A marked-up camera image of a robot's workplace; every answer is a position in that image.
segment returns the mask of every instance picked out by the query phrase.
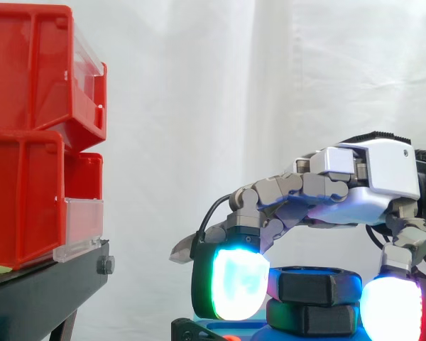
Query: blue base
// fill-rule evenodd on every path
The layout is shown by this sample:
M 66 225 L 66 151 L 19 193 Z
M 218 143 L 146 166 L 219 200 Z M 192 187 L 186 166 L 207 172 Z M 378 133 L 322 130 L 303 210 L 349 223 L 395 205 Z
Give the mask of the blue base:
M 241 341 L 371 341 L 362 327 L 352 337 L 299 337 L 279 330 L 274 330 L 265 320 L 265 310 L 260 310 L 251 319 L 245 321 L 199 320 L 196 322 L 218 335 L 234 335 Z

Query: white fabric backdrop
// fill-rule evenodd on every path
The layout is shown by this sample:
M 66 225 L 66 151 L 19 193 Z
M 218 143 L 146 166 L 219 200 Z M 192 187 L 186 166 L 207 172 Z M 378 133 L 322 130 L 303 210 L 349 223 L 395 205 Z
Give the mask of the white fabric backdrop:
M 168 255 L 219 196 L 368 131 L 426 148 L 426 0 L 34 2 L 71 6 L 109 66 L 108 141 L 94 150 L 116 272 L 74 341 L 169 340 L 192 309 L 191 265 Z M 368 281 L 379 252 L 363 228 L 298 227 L 268 257 Z

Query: red plastic drawer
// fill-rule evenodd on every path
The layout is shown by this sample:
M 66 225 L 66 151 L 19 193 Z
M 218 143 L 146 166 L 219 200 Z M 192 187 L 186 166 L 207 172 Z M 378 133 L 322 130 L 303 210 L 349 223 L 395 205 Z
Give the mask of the red plastic drawer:
M 0 132 L 0 266 L 19 269 L 69 243 L 92 248 L 88 239 L 102 233 L 101 196 L 99 154 L 65 154 L 54 131 Z
M 106 138 L 106 66 L 69 7 L 0 4 L 0 130 L 54 130 L 67 149 Z

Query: screw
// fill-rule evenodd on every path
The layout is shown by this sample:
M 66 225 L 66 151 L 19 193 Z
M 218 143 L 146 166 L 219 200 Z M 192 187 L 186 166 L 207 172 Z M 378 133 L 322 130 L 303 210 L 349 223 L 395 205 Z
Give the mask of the screw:
M 189 331 L 186 331 L 183 333 L 182 335 L 182 340 L 183 341 L 191 341 L 192 340 L 192 333 Z
M 100 275 L 112 275 L 115 269 L 114 256 L 101 256 L 97 262 L 97 273 Z

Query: black metal shelf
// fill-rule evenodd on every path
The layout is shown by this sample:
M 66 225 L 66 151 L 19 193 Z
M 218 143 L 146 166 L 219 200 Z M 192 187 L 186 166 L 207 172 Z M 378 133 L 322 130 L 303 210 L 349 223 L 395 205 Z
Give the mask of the black metal shelf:
M 66 263 L 0 275 L 0 341 L 69 340 L 77 309 L 107 282 L 109 243 Z

